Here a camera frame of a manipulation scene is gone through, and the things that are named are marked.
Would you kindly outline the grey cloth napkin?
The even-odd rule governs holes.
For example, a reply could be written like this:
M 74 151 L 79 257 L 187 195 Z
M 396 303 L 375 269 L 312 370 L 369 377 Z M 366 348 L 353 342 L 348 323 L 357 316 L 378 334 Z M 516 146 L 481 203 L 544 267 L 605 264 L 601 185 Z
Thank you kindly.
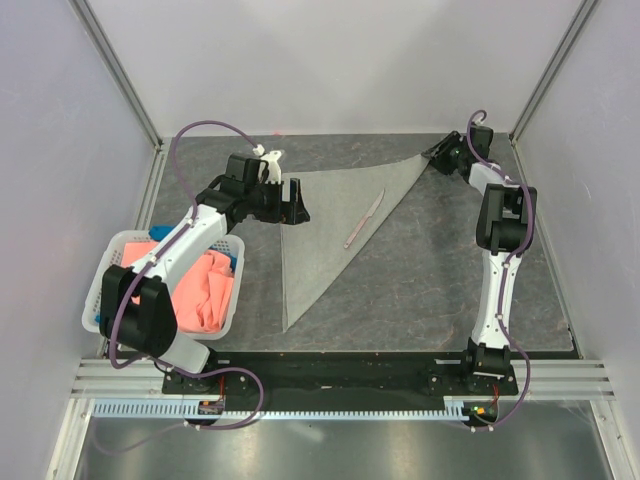
M 288 331 L 324 294 L 404 199 L 428 165 L 417 154 L 374 167 L 302 172 L 310 221 L 281 228 L 283 310 Z M 382 189 L 384 199 L 349 249 L 343 244 Z

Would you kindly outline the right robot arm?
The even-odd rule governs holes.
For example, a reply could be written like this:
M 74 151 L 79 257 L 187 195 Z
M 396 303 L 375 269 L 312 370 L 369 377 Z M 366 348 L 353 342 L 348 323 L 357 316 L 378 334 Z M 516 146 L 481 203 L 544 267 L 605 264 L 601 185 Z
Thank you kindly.
M 482 250 L 482 289 L 477 319 L 458 368 L 458 381 L 477 394 L 513 378 L 516 349 L 509 324 L 516 276 L 535 230 L 537 189 L 507 175 L 489 160 L 492 129 L 470 121 L 422 153 L 444 175 L 457 172 L 482 194 L 476 245 Z

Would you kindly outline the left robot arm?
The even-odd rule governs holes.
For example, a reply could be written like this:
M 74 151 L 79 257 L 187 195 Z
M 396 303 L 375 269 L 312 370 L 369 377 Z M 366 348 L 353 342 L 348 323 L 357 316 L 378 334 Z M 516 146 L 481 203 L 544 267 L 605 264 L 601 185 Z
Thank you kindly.
M 125 366 L 117 359 L 123 345 L 181 372 L 198 393 L 216 388 L 220 371 L 210 362 L 213 352 L 179 330 L 171 294 L 205 251 L 247 217 L 285 225 L 309 221 L 299 179 L 282 178 L 282 155 L 230 155 L 225 172 L 194 197 L 167 237 L 131 266 L 105 270 L 99 331 L 109 341 L 114 368 Z

